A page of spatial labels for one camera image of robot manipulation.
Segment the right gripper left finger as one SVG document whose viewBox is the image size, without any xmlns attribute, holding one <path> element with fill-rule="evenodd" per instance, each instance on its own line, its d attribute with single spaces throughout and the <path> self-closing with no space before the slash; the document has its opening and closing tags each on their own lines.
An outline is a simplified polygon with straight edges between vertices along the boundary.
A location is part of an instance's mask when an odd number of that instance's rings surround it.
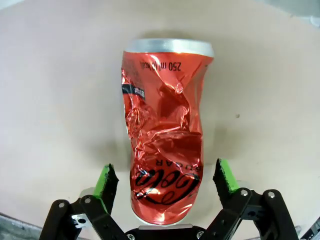
<svg viewBox="0 0 320 240">
<path fill-rule="evenodd" d="M 92 227 L 101 240 L 124 240 L 126 234 L 111 217 L 118 178 L 112 164 L 103 167 L 93 194 L 70 203 L 54 201 L 42 231 L 41 240 L 76 240 L 84 227 Z"/>
</svg>

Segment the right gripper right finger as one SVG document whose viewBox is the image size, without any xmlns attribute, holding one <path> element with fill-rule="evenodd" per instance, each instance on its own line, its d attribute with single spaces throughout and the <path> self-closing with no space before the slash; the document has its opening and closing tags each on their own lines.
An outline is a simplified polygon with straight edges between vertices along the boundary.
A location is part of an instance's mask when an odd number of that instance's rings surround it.
<svg viewBox="0 0 320 240">
<path fill-rule="evenodd" d="M 297 240 L 298 234 L 282 194 L 262 194 L 240 187 L 228 161 L 217 159 L 213 175 L 222 210 L 201 235 L 202 240 L 230 240 L 243 220 L 252 221 L 262 240 Z"/>
</svg>

